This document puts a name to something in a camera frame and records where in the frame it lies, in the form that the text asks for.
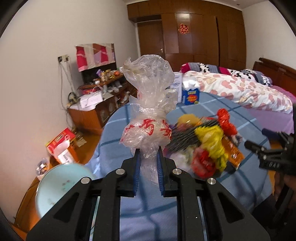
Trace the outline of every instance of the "wooden wardrobe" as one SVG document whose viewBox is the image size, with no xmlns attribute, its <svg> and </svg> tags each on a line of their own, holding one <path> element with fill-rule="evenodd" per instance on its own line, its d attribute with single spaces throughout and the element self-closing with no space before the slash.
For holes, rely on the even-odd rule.
<svg viewBox="0 0 296 241">
<path fill-rule="evenodd" d="M 246 67 L 246 35 L 242 12 L 199 0 L 149 0 L 127 5 L 138 23 L 141 54 L 158 54 L 173 71 L 186 62 L 229 69 Z M 187 26 L 182 34 L 180 25 Z"/>
</svg>

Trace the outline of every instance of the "wooden headboard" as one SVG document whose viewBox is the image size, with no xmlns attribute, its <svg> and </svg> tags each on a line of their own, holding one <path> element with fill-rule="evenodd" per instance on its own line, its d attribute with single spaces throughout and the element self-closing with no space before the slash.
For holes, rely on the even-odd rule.
<svg viewBox="0 0 296 241">
<path fill-rule="evenodd" d="M 260 58 L 253 66 L 253 70 L 262 72 L 277 85 L 296 96 L 296 70 L 279 62 Z"/>
</svg>

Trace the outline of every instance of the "white wall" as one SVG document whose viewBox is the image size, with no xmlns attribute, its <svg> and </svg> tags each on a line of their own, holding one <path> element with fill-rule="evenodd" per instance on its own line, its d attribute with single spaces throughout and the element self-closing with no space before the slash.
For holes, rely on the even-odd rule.
<svg viewBox="0 0 296 241">
<path fill-rule="evenodd" d="M 260 57 L 296 69 L 296 37 L 269 1 L 243 9 L 247 37 L 247 68 Z"/>
<path fill-rule="evenodd" d="M 114 43 L 118 66 L 137 58 L 122 0 L 29 0 L 0 38 L 0 206 L 11 221 L 48 155 L 45 144 L 67 127 L 57 57 L 70 55 L 77 88 L 75 45 L 85 43 Z"/>
</svg>

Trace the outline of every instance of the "black gripper frame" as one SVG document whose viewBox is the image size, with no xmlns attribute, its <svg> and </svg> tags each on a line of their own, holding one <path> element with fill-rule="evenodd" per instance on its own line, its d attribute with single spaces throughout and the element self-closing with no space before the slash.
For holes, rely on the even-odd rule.
<svg viewBox="0 0 296 241">
<path fill-rule="evenodd" d="M 296 105 L 293 104 L 294 130 L 296 130 Z M 281 172 L 285 175 L 296 176 L 296 141 L 294 134 L 288 135 L 285 132 L 274 132 L 263 129 L 262 134 L 270 140 L 278 141 L 282 149 L 268 150 L 254 142 L 246 141 L 246 149 L 258 155 L 259 167 L 267 170 Z M 284 185 L 280 196 L 276 202 L 277 210 L 270 227 L 276 228 L 282 226 L 288 214 L 288 205 L 293 197 L 293 190 L 286 184 Z"/>
<path fill-rule="evenodd" d="M 161 149 L 158 158 L 163 170 L 163 196 L 177 197 L 177 241 L 270 240 L 265 229 L 218 181 L 195 179 L 176 169 L 175 162 L 164 158 Z"/>
<path fill-rule="evenodd" d="M 118 241 L 120 198 L 134 197 L 139 160 L 136 150 L 134 158 L 123 161 L 124 174 L 117 169 L 88 183 L 81 179 L 35 225 L 27 241 L 88 241 L 98 196 L 93 241 Z M 197 180 L 176 171 L 175 162 L 164 158 L 161 149 L 157 161 L 163 196 L 177 198 L 178 241 L 204 241 L 204 230 L 208 241 L 270 241 L 265 229 L 215 179 Z"/>
</svg>

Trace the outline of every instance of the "comforter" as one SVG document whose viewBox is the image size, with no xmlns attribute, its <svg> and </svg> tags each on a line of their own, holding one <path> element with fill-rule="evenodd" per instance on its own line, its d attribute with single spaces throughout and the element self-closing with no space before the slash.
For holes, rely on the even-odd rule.
<svg viewBox="0 0 296 241">
<path fill-rule="evenodd" d="M 194 78 L 196 88 L 225 97 L 249 109 L 290 113 L 293 110 L 289 97 L 268 86 L 225 74 L 188 71 L 184 78 Z"/>
</svg>

